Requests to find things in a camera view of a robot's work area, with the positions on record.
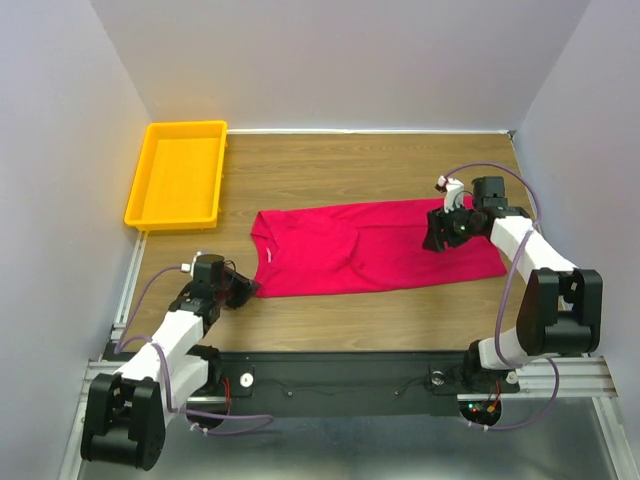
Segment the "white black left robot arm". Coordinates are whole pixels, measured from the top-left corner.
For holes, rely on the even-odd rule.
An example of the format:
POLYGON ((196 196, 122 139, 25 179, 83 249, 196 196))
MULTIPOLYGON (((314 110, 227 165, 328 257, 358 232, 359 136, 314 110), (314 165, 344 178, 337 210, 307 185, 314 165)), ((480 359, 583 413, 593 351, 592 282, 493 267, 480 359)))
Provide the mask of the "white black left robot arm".
POLYGON ((175 268, 189 280, 160 326, 150 336, 124 330, 114 353, 135 342, 140 349, 117 370, 101 373, 90 383, 80 444, 85 461, 148 471, 157 463, 167 427, 176 417, 185 417, 191 429, 209 436, 230 416, 187 406, 197 391, 210 394, 220 387, 224 394, 231 392, 219 351, 200 342, 222 310, 243 307, 259 284, 216 254, 198 253, 175 268))

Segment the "pink t shirt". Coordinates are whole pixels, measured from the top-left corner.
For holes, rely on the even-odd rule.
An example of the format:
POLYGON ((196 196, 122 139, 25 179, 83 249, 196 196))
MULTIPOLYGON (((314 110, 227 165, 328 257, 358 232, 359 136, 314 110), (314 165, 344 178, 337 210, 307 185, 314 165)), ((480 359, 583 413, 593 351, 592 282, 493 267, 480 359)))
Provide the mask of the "pink t shirt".
POLYGON ((475 237, 425 250, 439 198, 263 210, 251 237, 262 298, 376 293, 505 275, 496 247, 475 237))

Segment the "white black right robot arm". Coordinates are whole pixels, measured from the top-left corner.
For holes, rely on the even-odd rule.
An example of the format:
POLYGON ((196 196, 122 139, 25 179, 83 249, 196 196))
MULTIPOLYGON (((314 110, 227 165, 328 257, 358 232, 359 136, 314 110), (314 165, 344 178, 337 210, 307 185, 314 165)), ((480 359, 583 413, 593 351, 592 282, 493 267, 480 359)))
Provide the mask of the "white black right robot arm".
POLYGON ((444 203, 427 215, 424 249, 440 253, 484 237, 510 261, 507 279, 521 276, 526 283, 514 327, 503 330, 498 318, 492 337, 469 345, 460 366, 463 384, 482 390, 538 358, 595 351, 601 337, 601 275, 559 254, 528 212, 510 205, 502 177, 474 179, 470 206, 463 204, 461 181, 442 176, 436 188, 444 203))

